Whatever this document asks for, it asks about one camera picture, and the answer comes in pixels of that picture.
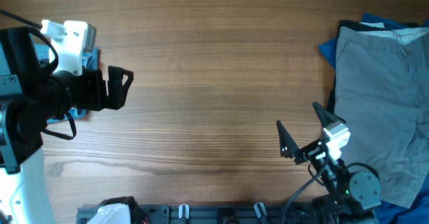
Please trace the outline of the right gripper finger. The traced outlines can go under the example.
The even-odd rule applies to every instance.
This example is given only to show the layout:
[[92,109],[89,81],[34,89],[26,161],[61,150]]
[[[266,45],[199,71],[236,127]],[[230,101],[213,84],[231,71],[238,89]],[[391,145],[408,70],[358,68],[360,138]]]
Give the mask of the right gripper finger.
[[299,154],[299,147],[289,134],[285,126],[280,120],[276,121],[278,129],[279,143],[280,143],[280,156],[284,158],[297,158]]
[[329,112],[320,103],[313,102],[312,106],[323,128],[326,128],[336,122],[346,123],[344,119]]

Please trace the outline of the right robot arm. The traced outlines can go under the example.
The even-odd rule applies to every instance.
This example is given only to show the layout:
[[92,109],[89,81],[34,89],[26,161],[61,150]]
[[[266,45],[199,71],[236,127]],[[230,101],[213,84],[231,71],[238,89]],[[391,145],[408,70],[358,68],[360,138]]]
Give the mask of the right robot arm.
[[[297,223],[298,215],[311,223],[377,223],[375,209],[381,206],[381,184],[378,172],[368,164],[345,164],[341,148],[350,139],[346,121],[329,112],[317,102],[312,104],[322,124],[320,137],[300,148],[284,124],[278,120],[280,155],[295,164],[309,163],[314,169],[311,179],[301,186],[282,208],[282,223]],[[308,204],[296,203],[296,198],[317,182],[328,194]]]

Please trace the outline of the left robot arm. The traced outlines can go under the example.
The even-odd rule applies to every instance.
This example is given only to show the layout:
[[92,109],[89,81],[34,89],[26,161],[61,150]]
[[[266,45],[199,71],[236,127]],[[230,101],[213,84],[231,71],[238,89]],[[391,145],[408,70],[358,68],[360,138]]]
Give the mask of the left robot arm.
[[42,135],[50,119],[74,123],[72,108],[118,110],[129,70],[85,68],[96,28],[83,21],[27,23],[1,31],[1,222],[53,223]]

